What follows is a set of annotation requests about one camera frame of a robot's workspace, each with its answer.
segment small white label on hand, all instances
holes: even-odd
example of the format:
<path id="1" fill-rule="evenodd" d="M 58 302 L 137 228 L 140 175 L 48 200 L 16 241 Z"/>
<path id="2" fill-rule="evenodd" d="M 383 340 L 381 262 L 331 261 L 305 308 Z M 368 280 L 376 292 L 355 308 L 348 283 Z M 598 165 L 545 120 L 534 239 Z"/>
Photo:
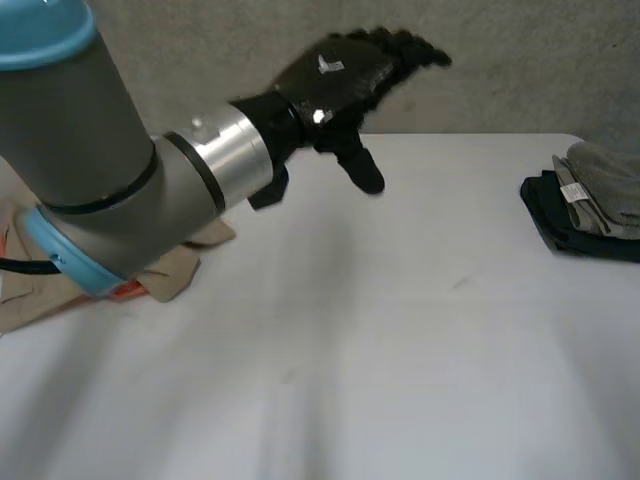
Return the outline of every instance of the small white label on hand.
<path id="1" fill-rule="evenodd" d="M 560 191 L 562 192 L 562 195 L 564 195 L 564 199 L 567 203 L 573 203 L 579 200 L 589 200 L 589 195 L 587 195 L 587 192 L 579 183 L 570 183 L 569 185 L 560 187 Z"/>

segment blue joint ring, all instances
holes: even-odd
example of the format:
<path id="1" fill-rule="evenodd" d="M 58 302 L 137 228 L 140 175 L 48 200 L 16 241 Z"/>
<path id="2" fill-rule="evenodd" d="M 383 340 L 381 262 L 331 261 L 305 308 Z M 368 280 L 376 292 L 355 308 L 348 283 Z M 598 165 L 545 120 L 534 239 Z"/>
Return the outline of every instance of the blue joint ring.
<path id="1" fill-rule="evenodd" d="M 88 295 L 104 297 L 127 282 L 95 262 L 34 208 L 23 219 L 27 231 L 58 269 Z"/>
<path id="2" fill-rule="evenodd" d="M 61 62 L 97 36 L 83 0 L 0 0 L 0 71 Z"/>

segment robotic thumb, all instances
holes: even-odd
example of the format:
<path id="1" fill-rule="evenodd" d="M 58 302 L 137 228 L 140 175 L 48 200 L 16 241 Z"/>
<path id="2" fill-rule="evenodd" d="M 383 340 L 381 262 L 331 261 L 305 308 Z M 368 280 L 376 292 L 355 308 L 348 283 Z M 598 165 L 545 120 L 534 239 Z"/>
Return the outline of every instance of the robotic thumb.
<path id="1" fill-rule="evenodd" d="M 318 153 L 333 153 L 351 181 L 368 195 L 384 191 L 384 177 L 369 150 L 362 146 L 358 132 L 328 131 L 314 144 Z"/>

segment tan fabric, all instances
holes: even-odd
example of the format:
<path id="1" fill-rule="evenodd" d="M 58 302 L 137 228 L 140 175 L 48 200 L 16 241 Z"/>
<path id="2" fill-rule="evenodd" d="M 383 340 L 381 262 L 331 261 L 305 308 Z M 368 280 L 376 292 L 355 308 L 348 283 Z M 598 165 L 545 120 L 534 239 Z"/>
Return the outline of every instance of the tan fabric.
<path id="1" fill-rule="evenodd" d="M 24 231 L 19 216 L 36 204 L 31 192 L 25 191 L 8 200 L 6 258 L 16 260 L 46 260 L 47 257 Z M 197 247 L 215 247 L 235 238 L 235 232 L 217 219 L 190 239 Z M 168 302 L 186 289 L 200 265 L 198 254 L 179 246 L 138 276 L 137 280 L 156 300 Z M 2 273 L 0 294 L 0 332 L 8 332 L 88 301 L 82 289 L 65 275 L 31 276 Z"/>
<path id="2" fill-rule="evenodd" d="M 227 222 L 219 218 L 204 227 L 189 239 L 196 247 L 217 247 L 236 238 L 236 232 Z"/>
<path id="3" fill-rule="evenodd" d="M 22 230 L 15 203 L 9 208 L 7 258 L 44 260 L 46 255 Z M 0 332 L 8 332 L 51 315 L 83 297 L 82 290 L 64 275 L 36 276 L 4 272 L 0 296 Z"/>
<path id="4" fill-rule="evenodd" d="M 191 284 L 200 266 L 200 257 L 186 247 L 176 247 L 137 280 L 159 302 L 173 300 Z"/>

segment black cable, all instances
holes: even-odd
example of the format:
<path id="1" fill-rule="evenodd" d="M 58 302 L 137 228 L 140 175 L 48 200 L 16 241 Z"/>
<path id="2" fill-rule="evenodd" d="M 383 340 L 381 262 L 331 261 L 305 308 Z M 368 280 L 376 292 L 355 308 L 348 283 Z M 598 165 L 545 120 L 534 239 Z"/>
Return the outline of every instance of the black cable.
<path id="1" fill-rule="evenodd" d="M 48 260 L 11 260 L 0 258 L 0 270 L 23 275 L 57 275 L 58 267 Z"/>

